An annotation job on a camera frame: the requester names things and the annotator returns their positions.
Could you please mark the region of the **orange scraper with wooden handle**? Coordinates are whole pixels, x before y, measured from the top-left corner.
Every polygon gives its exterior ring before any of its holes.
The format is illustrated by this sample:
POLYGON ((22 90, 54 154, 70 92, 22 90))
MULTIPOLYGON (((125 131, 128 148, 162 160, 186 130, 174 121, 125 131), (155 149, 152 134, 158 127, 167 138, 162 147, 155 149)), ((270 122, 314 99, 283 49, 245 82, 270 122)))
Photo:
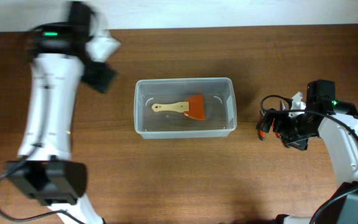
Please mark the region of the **orange scraper with wooden handle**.
POLYGON ((152 105, 154 112, 171 111, 176 113, 183 113, 185 116, 191 119, 205 121, 205 109, 204 109, 204 96, 195 95, 187 98, 185 101, 180 101, 171 104, 159 104, 152 105))

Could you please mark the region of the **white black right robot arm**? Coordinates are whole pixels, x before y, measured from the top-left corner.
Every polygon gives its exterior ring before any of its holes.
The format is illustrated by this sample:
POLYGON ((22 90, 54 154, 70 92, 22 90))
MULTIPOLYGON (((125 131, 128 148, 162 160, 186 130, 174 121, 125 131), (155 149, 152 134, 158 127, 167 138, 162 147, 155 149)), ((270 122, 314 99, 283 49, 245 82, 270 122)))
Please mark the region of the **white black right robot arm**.
POLYGON ((300 151, 308 148, 311 138, 321 138, 328 150, 338 188, 311 217, 286 214, 274 222, 358 223, 358 111, 352 103, 336 98, 333 81, 315 80, 307 94, 281 97, 279 109, 261 107, 256 125, 259 139, 273 131, 285 147, 300 151))

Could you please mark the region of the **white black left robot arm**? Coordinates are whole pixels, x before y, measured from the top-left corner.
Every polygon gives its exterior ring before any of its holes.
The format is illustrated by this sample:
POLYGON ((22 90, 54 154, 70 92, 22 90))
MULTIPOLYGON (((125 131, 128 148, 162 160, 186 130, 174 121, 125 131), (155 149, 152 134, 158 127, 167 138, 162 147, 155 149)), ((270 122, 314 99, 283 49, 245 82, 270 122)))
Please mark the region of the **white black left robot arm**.
POLYGON ((66 20, 33 32, 27 125, 4 178, 64 223, 102 223, 86 194, 87 168, 71 159, 71 128, 78 85, 107 92, 116 76, 107 60, 119 44, 83 1, 70 1, 66 20))

